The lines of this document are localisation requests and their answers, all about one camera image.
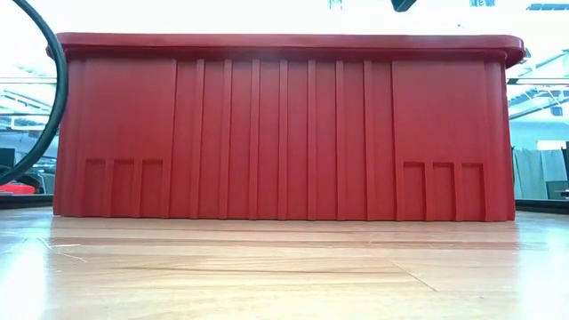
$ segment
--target bin lid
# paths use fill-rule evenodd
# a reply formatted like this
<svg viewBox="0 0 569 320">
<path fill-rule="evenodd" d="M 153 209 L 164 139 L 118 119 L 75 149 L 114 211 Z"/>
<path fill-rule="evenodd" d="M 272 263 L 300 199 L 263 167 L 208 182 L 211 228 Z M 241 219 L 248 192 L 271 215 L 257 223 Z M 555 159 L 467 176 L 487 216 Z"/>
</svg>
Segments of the bin lid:
<svg viewBox="0 0 569 320">
<path fill-rule="evenodd" d="M 60 33 L 69 58 L 97 52 L 361 52 L 406 56 L 436 54 L 463 56 L 500 54 L 506 67 L 525 56 L 523 41 L 515 36 L 397 36 L 397 35 L 220 35 L 220 34 L 105 34 Z"/>
</svg>

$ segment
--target black hose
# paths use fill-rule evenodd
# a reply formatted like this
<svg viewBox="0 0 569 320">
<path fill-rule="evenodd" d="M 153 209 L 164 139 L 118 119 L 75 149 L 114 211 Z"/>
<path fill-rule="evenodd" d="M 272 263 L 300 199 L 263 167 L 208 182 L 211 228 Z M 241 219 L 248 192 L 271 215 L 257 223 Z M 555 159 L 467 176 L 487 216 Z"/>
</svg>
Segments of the black hose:
<svg viewBox="0 0 569 320">
<path fill-rule="evenodd" d="M 34 165 L 45 153 L 45 150 L 52 143 L 53 137 L 57 133 L 60 126 L 61 118 L 65 112 L 65 105 L 68 100 L 68 64 L 65 61 L 65 53 L 61 47 L 60 41 L 57 39 L 45 23 L 42 16 L 26 1 L 13 0 L 16 5 L 21 8 L 37 25 L 44 34 L 47 44 L 53 54 L 55 68 L 57 70 L 57 84 L 55 87 L 55 100 L 53 101 L 50 119 L 45 124 L 44 131 L 37 139 L 34 147 L 19 161 L 10 171 L 0 176 L 0 186 L 12 180 L 18 179 L 22 174 Z"/>
</svg>

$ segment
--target storage bin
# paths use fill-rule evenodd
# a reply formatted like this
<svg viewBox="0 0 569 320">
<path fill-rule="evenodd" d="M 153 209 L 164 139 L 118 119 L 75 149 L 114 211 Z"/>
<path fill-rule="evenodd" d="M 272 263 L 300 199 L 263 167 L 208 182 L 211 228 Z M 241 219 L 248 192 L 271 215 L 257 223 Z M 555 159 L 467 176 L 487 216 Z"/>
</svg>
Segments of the storage bin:
<svg viewBox="0 0 569 320">
<path fill-rule="evenodd" d="M 504 221 L 513 36 L 59 34 L 54 214 Z"/>
</svg>

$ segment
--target red plastic bin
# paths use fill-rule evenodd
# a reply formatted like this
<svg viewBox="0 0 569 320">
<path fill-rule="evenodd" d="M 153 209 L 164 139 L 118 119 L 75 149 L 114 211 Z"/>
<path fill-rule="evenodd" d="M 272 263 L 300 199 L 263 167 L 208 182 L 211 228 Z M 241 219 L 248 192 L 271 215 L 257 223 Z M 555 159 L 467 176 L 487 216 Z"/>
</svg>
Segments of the red plastic bin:
<svg viewBox="0 0 569 320">
<path fill-rule="evenodd" d="M 59 34 L 54 213 L 513 220 L 513 36 Z"/>
</svg>

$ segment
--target wooden floor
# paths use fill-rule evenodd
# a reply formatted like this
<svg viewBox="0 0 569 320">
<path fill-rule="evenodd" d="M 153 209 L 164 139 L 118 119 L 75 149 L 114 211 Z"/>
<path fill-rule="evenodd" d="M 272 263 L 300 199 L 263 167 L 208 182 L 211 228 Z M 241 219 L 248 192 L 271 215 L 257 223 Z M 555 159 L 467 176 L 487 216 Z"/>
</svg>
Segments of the wooden floor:
<svg viewBox="0 0 569 320">
<path fill-rule="evenodd" d="M 0 319 L 569 319 L 569 216 L 517 222 L 0 212 Z"/>
</svg>

